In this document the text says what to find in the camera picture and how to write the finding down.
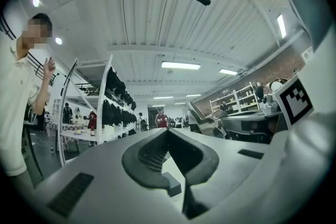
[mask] white shirt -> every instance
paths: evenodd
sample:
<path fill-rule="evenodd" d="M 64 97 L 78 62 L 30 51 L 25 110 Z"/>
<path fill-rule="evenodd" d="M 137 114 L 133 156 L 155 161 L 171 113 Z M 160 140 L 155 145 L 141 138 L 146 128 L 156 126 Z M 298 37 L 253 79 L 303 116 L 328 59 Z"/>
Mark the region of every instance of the white shirt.
<path fill-rule="evenodd" d="M 197 121 L 195 119 L 195 117 L 192 115 L 192 113 L 190 112 L 190 110 L 188 110 L 188 118 L 189 118 L 189 121 L 188 121 L 188 124 L 197 124 Z"/>
<path fill-rule="evenodd" d="M 16 40 L 0 32 L 0 161 L 8 176 L 27 169 L 21 153 L 23 120 L 27 103 L 38 94 L 27 57 L 16 59 Z"/>

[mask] fluorescent light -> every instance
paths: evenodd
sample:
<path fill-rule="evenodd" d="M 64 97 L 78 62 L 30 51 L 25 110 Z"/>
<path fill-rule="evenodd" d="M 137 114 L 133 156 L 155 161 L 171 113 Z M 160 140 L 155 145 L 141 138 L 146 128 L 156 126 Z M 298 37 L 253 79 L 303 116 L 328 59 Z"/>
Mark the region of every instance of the fluorescent light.
<path fill-rule="evenodd" d="M 34 7 L 38 7 L 40 4 L 40 0 L 33 0 Z"/>
<path fill-rule="evenodd" d="M 57 37 L 55 41 L 58 45 L 62 45 L 62 40 L 59 37 Z"/>
<path fill-rule="evenodd" d="M 194 65 L 191 63 L 180 63 L 180 62 L 162 62 L 161 67 L 198 70 L 201 67 L 201 65 Z"/>
<path fill-rule="evenodd" d="M 226 69 L 221 69 L 221 70 L 219 71 L 219 73 L 228 74 L 228 75 L 237 75 L 237 72 L 235 72 L 235 71 L 230 71 L 230 70 L 226 70 Z"/>
<path fill-rule="evenodd" d="M 154 99 L 168 99 L 168 98 L 174 98 L 173 96 L 166 96 L 166 97 L 154 97 Z"/>
<path fill-rule="evenodd" d="M 282 38 L 284 38 L 286 36 L 286 28 L 285 28 L 285 23 L 283 21 L 282 14 L 279 15 L 277 20 L 278 20 L 278 24 L 279 24 L 279 27 L 280 27 Z"/>

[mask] person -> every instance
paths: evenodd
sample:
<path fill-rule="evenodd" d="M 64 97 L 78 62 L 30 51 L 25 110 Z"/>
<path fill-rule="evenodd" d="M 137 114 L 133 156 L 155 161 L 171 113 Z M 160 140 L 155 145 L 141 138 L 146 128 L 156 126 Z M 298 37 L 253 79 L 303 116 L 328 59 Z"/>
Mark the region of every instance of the person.
<path fill-rule="evenodd" d="M 167 128 L 168 127 L 167 122 L 168 122 L 167 115 L 163 114 L 162 108 L 159 108 L 158 114 L 155 117 L 155 123 L 157 125 L 157 128 Z"/>
<path fill-rule="evenodd" d="M 50 18 L 39 13 L 28 21 L 17 39 L 11 40 L 0 33 L 0 160 L 14 186 L 26 195 L 34 187 L 21 153 L 25 109 L 28 104 L 37 115 L 42 115 L 49 81 L 56 69 L 51 57 L 45 60 L 38 91 L 27 56 L 29 50 L 42 48 L 47 43 L 47 38 L 52 36 L 52 26 Z"/>
<path fill-rule="evenodd" d="M 223 101 L 223 103 L 220 105 L 219 109 L 222 110 L 222 111 L 227 111 L 229 109 L 229 107 L 226 104 L 226 102 Z"/>
<path fill-rule="evenodd" d="M 200 134 L 201 133 L 200 128 L 198 128 L 197 121 L 190 110 L 188 110 L 187 116 L 188 116 L 188 124 L 190 126 L 190 131 Z"/>
<path fill-rule="evenodd" d="M 71 118 L 72 118 L 72 109 L 69 107 L 69 103 L 65 103 L 65 107 L 63 108 L 62 122 L 64 124 L 71 124 Z"/>
<path fill-rule="evenodd" d="M 140 133 L 148 130 L 147 120 L 146 120 L 146 118 L 142 115 L 141 112 L 139 113 L 138 125 L 139 125 Z"/>

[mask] white shelf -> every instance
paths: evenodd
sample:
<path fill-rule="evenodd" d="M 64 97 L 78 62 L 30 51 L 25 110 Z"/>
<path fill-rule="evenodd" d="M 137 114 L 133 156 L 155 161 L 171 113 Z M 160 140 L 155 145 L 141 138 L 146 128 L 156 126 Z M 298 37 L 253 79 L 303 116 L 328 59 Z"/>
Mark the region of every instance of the white shelf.
<path fill-rule="evenodd" d="M 248 88 L 250 88 L 250 87 L 251 87 L 251 85 L 249 85 L 249 86 L 246 86 L 246 87 L 244 87 L 244 88 L 242 88 L 242 89 L 238 90 L 237 92 L 244 91 L 244 90 L 246 90 L 246 89 L 248 89 Z"/>
<path fill-rule="evenodd" d="M 231 96 L 233 96 L 233 95 L 234 95 L 233 93 L 230 93 L 230 94 L 228 94 L 228 95 L 226 95 L 226 96 L 223 96 L 223 97 L 221 97 L 221 98 L 218 98 L 218 99 L 216 99 L 216 100 L 214 100 L 214 101 L 210 101 L 210 102 L 211 102 L 211 103 L 214 103 L 214 102 L 217 102 L 217 101 L 219 101 L 219 100 L 221 100 L 221 99 L 231 97 Z"/>
<path fill-rule="evenodd" d="M 244 99 L 247 99 L 247 98 L 250 98 L 250 97 L 254 97 L 254 94 L 251 94 L 251 95 L 249 95 L 249 96 L 246 96 L 246 97 L 243 97 L 243 98 L 241 98 L 241 99 L 238 99 L 238 101 L 240 101 L 240 100 L 244 100 Z"/>
<path fill-rule="evenodd" d="M 126 127 L 105 125 L 105 129 L 102 131 L 105 134 L 105 137 L 107 137 L 107 142 L 109 142 L 114 140 L 118 135 L 121 136 L 123 133 L 126 133 L 132 129 L 135 129 L 135 123 L 130 123 Z"/>
<path fill-rule="evenodd" d="M 232 101 L 230 103 L 226 103 L 227 105 L 230 105 L 230 104 L 237 104 L 236 100 L 235 101 Z"/>
<path fill-rule="evenodd" d="M 258 103 L 249 104 L 247 106 L 241 106 L 240 108 L 245 109 L 245 108 L 249 108 L 250 106 L 255 106 L 255 105 L 258 105 Z"/>
<path fill-rule="evenodd" d="M 79 140 L 84 140 L 84 141 L 92 141 L 92 142 L 97 142 L 97 137 L 91 136 L 90 130 L 84 130 L 82 134 L 75 134 L 76 131 L 63 131 L 61 133 L 62 136 L 74 138 L 74 139 L 79 139 Z"/>
<path fill-rule="evenodd" d="M 94 95 L 94 96 L 86 96 L 85 97 L 86 100 L 91 104 L 91 106 L 94 109 L 98 108 L 98 100 L 99 100 L 99 96 L 98 95 Z M 78 105 L 82 105 L 85 108 L 89 108 L 88 105 L 86 105 L 85 101 L 83 100 L 83 98 L 81 96 L 67 96 L 66 97 L 68 102 L 74 103 L 74 104 L 78 104 Z M 124 110 L 128 110 L 129 106 L 124 103 L 124 107 L 118 105 L 116 102 L 112 101 L 111 99 L 107 98 L 106 96 L 104 96 L 105 100 L 108 100 L 110 104 L 114 104 L 117 107 L 120 107 L 120 109 L 124 109 Z"/>

